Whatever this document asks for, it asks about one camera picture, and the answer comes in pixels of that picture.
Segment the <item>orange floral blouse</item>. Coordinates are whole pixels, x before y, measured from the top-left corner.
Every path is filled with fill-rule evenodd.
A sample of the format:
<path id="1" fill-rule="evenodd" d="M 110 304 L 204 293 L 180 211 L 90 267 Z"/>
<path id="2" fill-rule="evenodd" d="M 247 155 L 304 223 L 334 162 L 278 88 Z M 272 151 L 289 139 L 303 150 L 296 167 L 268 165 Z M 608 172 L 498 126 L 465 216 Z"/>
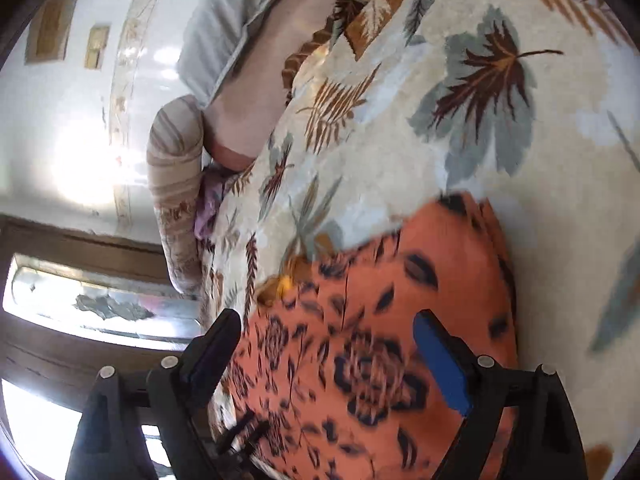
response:
<path id="1" fill-rule="evenodd" d="M 515 301 L 494 210 L 465 193 L 313 264 L 250 318 L 230 364 L 236 411 L 269 425 L 257 457 L 289 479 L 431 478 L 461 418 L 419 356 L 413 319 L 431 310 L 514 367 Z"/>

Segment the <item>stained glass window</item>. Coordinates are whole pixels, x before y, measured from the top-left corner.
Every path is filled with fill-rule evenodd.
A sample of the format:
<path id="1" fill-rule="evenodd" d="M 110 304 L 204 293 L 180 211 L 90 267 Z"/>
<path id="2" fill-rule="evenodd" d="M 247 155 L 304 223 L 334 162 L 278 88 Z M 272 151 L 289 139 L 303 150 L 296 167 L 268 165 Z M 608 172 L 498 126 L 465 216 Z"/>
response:
<path id="1" fill-rule="evenodd" d="M 104 365 L 140 370 L 201 331 L 198 303 L 170 286 L 15 254 L 1 301 L 4 406 L 17 451 L 65 476 L 81 411 Z"/>

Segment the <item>purple cloth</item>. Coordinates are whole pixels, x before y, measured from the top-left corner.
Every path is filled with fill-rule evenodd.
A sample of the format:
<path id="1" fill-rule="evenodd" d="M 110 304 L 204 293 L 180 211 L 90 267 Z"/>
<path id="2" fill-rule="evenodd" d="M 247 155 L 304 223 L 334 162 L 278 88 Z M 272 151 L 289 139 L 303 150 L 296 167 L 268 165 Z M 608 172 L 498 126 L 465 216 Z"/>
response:
<path id="1" fill-rule="evenodd" d="M 206 240 L 213 233 L 226 185 L 233 176 L 232 170 L 213 162 L 203 170 L 194 218 L 194 235 L 198 240 Z"/>

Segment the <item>striped bolster pillow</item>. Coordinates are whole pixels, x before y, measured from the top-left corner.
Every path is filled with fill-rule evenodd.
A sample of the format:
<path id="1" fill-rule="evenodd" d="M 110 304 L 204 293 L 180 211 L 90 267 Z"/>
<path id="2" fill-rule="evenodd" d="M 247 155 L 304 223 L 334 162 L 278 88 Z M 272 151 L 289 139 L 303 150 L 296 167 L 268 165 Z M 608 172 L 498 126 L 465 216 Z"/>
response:
<path id="1" fill-rule="evenodd" d="M 203 116 L 194 96 L 180 96 L 156 114 L 146 148 L 149 190 L 172 286 L 191 295 L 202 282 L 194 220 L 201 185 Z"/>

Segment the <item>pink quilted bed sheet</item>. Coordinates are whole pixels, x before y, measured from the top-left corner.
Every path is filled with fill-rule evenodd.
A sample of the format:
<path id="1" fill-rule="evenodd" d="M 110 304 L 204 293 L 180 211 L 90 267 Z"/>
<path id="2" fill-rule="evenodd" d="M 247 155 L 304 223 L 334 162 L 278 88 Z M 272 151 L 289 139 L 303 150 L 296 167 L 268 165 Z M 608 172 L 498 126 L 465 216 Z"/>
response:
<path id="1" fill-rule="evenodd" d="M 277 0 L 239 66 L 204 110 L 204 148 L 218 165 L 250 166 L 285 110 L 285 60 L 326 24 L 334 0 Z"/>

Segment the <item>leaf pattern fleece blanket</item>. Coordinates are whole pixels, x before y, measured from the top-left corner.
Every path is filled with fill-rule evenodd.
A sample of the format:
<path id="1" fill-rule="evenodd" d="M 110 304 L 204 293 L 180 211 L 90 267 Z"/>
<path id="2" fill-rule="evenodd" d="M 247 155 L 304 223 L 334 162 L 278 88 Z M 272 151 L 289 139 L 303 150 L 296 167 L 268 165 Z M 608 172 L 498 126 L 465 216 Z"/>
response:
<path id="1" fill-rule="evenodd" d="M 425 204 L 487 200 L 518 362 L 555 367 L 582 442 L 639 439 L 639 52 L 605 0 L 337 0 L 331 42 L 224 199 L 207 307 L 250 318 Z"/>

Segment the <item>grey pillow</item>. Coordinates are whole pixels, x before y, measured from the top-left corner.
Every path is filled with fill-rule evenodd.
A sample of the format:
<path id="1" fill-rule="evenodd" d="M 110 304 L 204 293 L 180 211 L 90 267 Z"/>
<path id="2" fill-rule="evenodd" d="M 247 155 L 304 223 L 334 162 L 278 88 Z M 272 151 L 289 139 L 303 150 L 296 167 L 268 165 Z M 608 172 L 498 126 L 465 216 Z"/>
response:
<path id="1" fill-rule="evenodd" d="M 202 107 L 224 81 L 278 0 L 201 0 L 183 36 L 177 63 L 180 80 Z"/>

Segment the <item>beige wall switch plate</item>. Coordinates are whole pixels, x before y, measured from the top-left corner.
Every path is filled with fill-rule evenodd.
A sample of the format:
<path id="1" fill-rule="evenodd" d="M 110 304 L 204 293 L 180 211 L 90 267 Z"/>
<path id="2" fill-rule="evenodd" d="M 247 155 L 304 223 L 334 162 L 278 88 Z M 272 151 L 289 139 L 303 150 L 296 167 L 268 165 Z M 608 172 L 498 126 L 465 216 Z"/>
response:
<path id="1" fill-rule="evenodd" d="M 25 63 L 63 61 L 77 0 L 46 0 L 29 24 Z"/>

